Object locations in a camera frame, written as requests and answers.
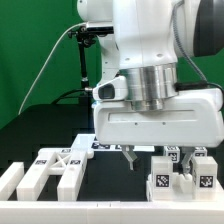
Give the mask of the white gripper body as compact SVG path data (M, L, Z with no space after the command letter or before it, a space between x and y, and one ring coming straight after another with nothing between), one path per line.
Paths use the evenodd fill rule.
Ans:
M102 144L216 147L224 141L222 93L217 88L181 91L158 111L136 112L127 101L94 108L94 127Z

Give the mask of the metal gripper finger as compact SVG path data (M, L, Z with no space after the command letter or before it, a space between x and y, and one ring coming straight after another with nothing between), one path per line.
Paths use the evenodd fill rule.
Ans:
M181 165L183 169L184 174L190 173L190 161L194 155L195 148L194 147L183 147L182 153L184 154L184 157L182 159Z
M129 162L130 169L134 170L134 161L137 159L137 156L133 151L134 147L130 145L122 145L121 149L123 155Z

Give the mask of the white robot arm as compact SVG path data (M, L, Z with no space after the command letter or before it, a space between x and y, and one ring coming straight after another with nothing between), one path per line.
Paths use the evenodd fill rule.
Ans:
M179 58L221 47L224 0L78 0L84 32L98 38L102 76L94 128L134 164L136 146L216 147L224 92L206 79L181 83Z

